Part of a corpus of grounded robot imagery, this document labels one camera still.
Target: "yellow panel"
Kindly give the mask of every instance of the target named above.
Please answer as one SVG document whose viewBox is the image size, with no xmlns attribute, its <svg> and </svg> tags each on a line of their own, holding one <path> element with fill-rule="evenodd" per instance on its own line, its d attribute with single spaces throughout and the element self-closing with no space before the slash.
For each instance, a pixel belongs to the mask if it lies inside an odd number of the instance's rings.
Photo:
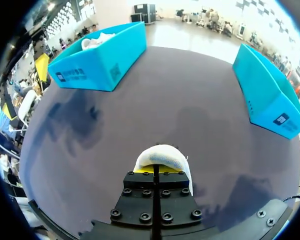
<svg viewBox="0 0 300 240">
<path fill-rule="evenodd" d="M 48 64 L 49 64 L 49 56 L 45 53 L 43 53 L 40 57 L 38 57 L 38 59 L 35 60 L 34 62 L 39 79 L 42 82 L 47 81 Z"/>
<path fill-rule="evenodd" d="M 8 106 L 7 104 L 5 103 L 2 107 L 2 112 L 10 119 L 10 120 L 13 120 L 15 119 L 17 116 L 15 116 L 14 118 L 11 118 L 11 114 L 9 112 L 9 109 L 8 109 Z"/>
<path fill-rule="evenodd" d="M 148 165 L 148 166 L 144 166 L 136 171 L 134 171 L 135 173 L 144 173 L 144 172 L 148 172 L 148 173 L 154 173 L 154 167 L 153 165 Z M 178 173 L 179 171 L 172 169 L 171 167 L 165 166 L 165 165 L 160 165 L 159 166 L 159 173 L 164 173 L 164 172 L 169 172 L 169 173 Z"/>
</svg>

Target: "blue box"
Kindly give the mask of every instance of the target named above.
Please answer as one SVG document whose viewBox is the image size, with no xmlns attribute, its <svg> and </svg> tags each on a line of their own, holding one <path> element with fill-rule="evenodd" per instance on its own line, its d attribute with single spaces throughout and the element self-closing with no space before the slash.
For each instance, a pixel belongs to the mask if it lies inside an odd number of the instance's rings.
<svg viewBox="0 0 300 240">
<path fill-rule="evenodd" d="M 82 50 L 83 39 L 97 39 L 100 33 L 115 36 L 96 48 Z M 74 42 L 48 66 L 60 88 L 111 92 L 146 50 L 144 22 L 132 22 L 92 32 Z"/>
<path fill-rule="evenodd" d="M 242 44 L 233 63 L 250 122 L 287 139 L 300 133 L 300 102 L 286 76 L 266 57 Z"/>
</svg>

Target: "bolt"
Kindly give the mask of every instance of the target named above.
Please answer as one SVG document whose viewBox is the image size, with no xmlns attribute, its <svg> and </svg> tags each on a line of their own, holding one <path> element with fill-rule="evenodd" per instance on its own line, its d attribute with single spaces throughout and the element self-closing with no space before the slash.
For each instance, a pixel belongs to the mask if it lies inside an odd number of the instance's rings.
<svg viewBox="0 0 300 240">
<path fill-rule="evenodd" d="M 264 218 L 265 216 L 266 216 L 266 211 L 264 211 L 264 210 L 259 210 L 257 213 L 256 213 L 256 215 L 258 216 L 258 218 Z"/>
<path fill-rule="evenodd" d="M 141 223 L 147 223 L 151 220 L 151 215 L 147 212 L 141 213 L 139 220 Z"/>
<path fill-rule="evenodd" d="M 121 216 L 121 212 L 118 209 L 112 209 L 110 215 L 111 217 L 118 219 Z"/>
<path fill-rule="evenodd" d="M 149 198 L 151 196 L 151 191 L 146 189 L 142 191 L 142 196 L 145 198 Z"/>
<path fill-rule="evenodd" d="M 132 190 L 130 188 L 125 188 L 125 189 L 123 189 L 122 193 L 124 196 L 129 196 L 129 195 L 131 195 Z"/>
<path fill-rule="evenodd" d="M 161 196 L 163 198 L 168 198 L 170 197 L 170 191 L 169 190 L 163 190 L 162 193 L 161 193 Z"/>
<path fill-rule="evenodd" d="M 165 224 L 170 224 L 172 223 L 174 217 L 171 215 L 171 213 L 166 212 L 162 215 L 161 219 Z"/>
<path fill-rule="evenodd" d="M 189 195 L 190 191 L 189 191 L 189 188 L 184 188 L 181 190 L 181 195 L 183 196 L 187 196 Z"/>
<path fill-rule="evenodd" d="M 268 227 L 273 227 L 276 224 L 276 221 L 274 218 L 270 217 L 267 221 L 266 221 L 266 225 Z"/>
<path fill-rule="evenodd" d="M 193 210 L 191 212 L 191 217 L 195 220 L 200 219 L 202 217 L 202 212 L 199 209 Z"/>
</svg>

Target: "white towel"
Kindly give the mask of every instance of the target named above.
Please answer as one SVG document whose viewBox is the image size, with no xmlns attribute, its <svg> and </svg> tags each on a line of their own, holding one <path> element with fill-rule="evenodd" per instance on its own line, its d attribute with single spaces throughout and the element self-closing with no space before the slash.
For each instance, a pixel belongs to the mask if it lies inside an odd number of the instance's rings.
<svg viewBox="0 0 300 240">
<path fill-rule="evenodd" d="M 162 144 L 152 146 L 144 150 L 136 160 L 133 171 L 145 166 L 161 164 L 176 171 L 184 171 L 189 179 L 189 190 L 193 194 L 192 178 L 189 164 L 186 158 L 178 149 L 173 146 Z"/>
<path fill-rule="evenodd" d="M 95 39 L 95 38 L 92 38 L 92 39 L 85 38 L 81 42 L 82 50 L 96 48 L 100 44 L 102 44 L 102 43 L 106 42 L 107 40 L 109 40 L 110 38 L 113 38 L 115 35 L 116 35 L 115 33 L 105 34 L 105 33 L 101 32 L 100 36 L 97 39 Z"/>
</svg>

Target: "dark gray table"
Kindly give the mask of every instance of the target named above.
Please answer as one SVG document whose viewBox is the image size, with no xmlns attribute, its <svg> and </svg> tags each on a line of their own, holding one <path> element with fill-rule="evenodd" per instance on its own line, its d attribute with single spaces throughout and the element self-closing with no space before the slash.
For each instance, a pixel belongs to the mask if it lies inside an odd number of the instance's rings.
<svg viewBox="0 0 300 240">
<path fill-rule="evenodd" d="M 231 64 L 148 47 L 114 92 L 51 84 L 23 142 L 29 199 L 70 233 L 109 223 L 123 178 L 156 142 L 189 156 L 204 223 L 224 231 L 298 191 L 300 144 L 250 124 Z"/>
</svg>

